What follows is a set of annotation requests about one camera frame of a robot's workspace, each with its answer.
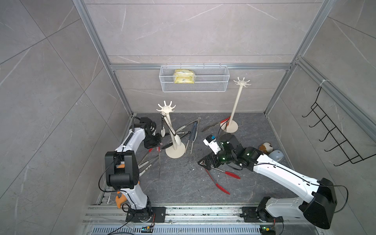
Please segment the red sleeved steel tongs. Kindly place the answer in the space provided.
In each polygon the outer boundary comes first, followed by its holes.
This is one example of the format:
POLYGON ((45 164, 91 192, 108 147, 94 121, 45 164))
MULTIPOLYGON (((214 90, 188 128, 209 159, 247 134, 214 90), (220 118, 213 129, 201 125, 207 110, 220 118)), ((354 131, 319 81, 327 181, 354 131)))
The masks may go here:
POLYGON ((157 148, 156 148, 156 151, 157 151, 157 153, 158 153, 156 156, 158 156, 159 159, 156 160, 156 161, 152 164, 152 166, 155 165, 156 163, 158 163, 158 165, 160 165, 160 161, 161 161, 161 148, 160 148, 160 147, 157 147, 157 148))

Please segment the red handled steel tongs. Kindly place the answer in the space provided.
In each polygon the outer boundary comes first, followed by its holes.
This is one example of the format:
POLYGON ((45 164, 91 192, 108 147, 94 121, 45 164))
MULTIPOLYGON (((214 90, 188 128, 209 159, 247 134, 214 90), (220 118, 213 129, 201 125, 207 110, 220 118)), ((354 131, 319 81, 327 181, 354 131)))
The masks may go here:
POLYGON ((228 118, 226 118, 226 119, 224 119, 224 120, 222 120, 222 121, 220 121, 220 122, 213 123, 213 124, 211 124, 211 125, 209 125, 209 126, 203 128, 203 129, 201 130, 201 132, 205 132, 205 131, 209 130, 209 129, 212 128, 212 127, 215 127, 215 126, 217 126, 217 125, 221 125, 221 124, 223 124, 223 123, 226 123, 229 119, 230 119, 230 117, 228 117, 228 118))

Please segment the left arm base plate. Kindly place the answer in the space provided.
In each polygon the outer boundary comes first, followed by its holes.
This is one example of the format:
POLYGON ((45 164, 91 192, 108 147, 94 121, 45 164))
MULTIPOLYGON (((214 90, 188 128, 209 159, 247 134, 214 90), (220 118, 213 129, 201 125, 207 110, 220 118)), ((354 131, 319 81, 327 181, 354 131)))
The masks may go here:
POLYGON ((126 222, 155 222, 163 223, 166 216, 166 207, 147 207, 141 210, 130 209, 126 213, 126 222))

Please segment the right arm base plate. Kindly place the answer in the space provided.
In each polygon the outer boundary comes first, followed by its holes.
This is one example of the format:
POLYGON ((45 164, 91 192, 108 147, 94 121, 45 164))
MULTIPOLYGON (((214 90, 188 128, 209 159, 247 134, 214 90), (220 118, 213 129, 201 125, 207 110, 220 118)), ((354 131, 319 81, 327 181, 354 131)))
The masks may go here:
POLYGON ((282 216, 273 217, 266 210, 257 207, 242 207, 240 217, 244 219, 244 222, 264 222, 264 223, 274 223, 274 222, 284 222, 282 216))

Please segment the long steel white tongs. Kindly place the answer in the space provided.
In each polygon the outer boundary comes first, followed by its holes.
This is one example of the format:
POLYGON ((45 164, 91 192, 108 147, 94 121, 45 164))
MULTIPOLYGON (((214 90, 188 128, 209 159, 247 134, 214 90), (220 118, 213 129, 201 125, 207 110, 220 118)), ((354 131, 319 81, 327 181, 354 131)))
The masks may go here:
POLYGON ((176 131, 173 129, 170 119, 164 113, 162 113, 162 117, 163 117, 165 123, 167 124, 168 129, 170 130, 170 134, 175 137, 176 136, 176 131))

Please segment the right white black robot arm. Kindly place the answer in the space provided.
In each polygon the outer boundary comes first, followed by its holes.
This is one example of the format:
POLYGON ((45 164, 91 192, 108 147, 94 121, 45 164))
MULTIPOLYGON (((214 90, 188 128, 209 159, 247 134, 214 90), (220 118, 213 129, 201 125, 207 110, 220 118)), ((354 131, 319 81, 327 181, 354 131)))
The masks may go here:
POLYGON ((261 174, 296 194, 296 198, 264 197, 256 210, 259 220, 303 217, 318 228, 327 230, 331 227, 337 198, 335 185, 329 179, 317 180, 293 171, 254 147, 244 148, 232 134, 226 134, 220 140, 208 135, 203 142, 212 151, 198 161, 206 171, 234 163, 238 170, 261 174))

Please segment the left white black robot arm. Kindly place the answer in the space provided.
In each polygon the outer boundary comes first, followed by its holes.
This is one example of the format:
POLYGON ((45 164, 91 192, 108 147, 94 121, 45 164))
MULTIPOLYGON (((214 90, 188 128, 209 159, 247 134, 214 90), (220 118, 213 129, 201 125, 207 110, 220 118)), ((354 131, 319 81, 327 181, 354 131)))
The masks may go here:
POLYGON ((135 218, 152 216, 152 207, 139 185, 139 167, 136 152, 140 144, 146 149, 160 145, 161 135, 156 133, 156 123, 148 117, 133 117, 132 125, 123 143, 105 154, 106 184, 117 193, 116 203, 120 208, 128 202, 128 213, 135 218))

